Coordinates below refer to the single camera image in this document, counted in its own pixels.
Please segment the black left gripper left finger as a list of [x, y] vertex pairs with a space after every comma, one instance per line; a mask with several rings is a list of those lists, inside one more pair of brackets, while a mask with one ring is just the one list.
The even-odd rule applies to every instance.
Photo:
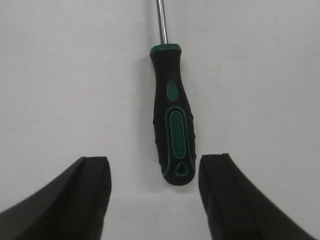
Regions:
[[2, 240], [99, 240], [111, 195], [106, 157], [81, 157], [33, 195], [1, 212]]

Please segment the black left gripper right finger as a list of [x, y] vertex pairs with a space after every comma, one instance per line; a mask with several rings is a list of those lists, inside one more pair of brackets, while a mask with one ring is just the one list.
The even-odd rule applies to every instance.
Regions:
[[203, 155], [199, 192], [213, 240], [312, 240], [237, 167], [230, 155]]

